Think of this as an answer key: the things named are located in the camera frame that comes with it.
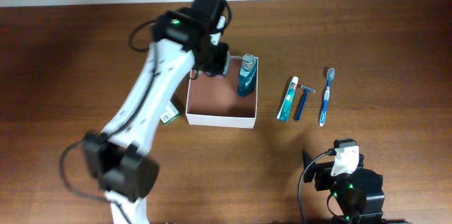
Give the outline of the teal mouthwash bottle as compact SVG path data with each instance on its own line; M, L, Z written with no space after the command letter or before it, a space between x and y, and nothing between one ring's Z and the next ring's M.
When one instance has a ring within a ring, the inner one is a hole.
M239 84L237 93L241 97L251 94L256 87L257 59L252 54L245 54L239 70Z

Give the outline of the green and white soap box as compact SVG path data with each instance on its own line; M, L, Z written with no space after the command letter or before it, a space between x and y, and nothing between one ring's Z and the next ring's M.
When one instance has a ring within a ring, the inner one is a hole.
M160 116L160 121L163 124L169 124L169 123L173 122L175 119L177 119L178 117L180 117L180 115L181 115L181 113L176 108L176 106L172 102L169 102L169 104L164 109L164 112Z

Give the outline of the green and white toothpaste tube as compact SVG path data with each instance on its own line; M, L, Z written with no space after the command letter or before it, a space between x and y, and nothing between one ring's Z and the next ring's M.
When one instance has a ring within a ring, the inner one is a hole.
M297 85L299 82L299 78L297 76L293 76L289 86L287 87L287 92L285 94L284 100L280 107L280 110L277 114L277 119L280 121L288 122L290 118L290 111L292 108L293 99L295 96L295 92L297 89Z

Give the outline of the clear bottle with purple liquid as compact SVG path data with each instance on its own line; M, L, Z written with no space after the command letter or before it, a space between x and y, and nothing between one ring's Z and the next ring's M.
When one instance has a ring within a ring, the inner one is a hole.
M226 55L226 59L225 59L225 67L224 67L224 69L223 69L223 72L222 72L222 76L226 76L227 75L227 73L228 73L228 71L229 71L229 67L230 67L230 52L228 51L227 52L227 55Z

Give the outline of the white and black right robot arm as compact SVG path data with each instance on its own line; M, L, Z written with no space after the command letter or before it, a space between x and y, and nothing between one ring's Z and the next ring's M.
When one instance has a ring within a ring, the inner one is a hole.
M334 213L332 223L390 224L406 223L404 219L383 218L383 176L364 168L364 155L356 140L336 139L333 147L315 158L302 151L304 169L297 185L297 198L303 223L302 183L314 183L316 191L328 191L327 201L335 199L342 213Z

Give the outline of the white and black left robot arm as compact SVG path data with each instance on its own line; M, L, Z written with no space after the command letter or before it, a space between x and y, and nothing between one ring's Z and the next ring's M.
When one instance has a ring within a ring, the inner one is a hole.
M89 173L104 191L99 200L109 204L114 223L148 222L146 197L160 171L148 153L160 118L187 74L226 72L230 56L220 38L231 20L231 12L180 8L131 33L130 43L143 28L153 36L143 69L102 131L89 131L81 141Z

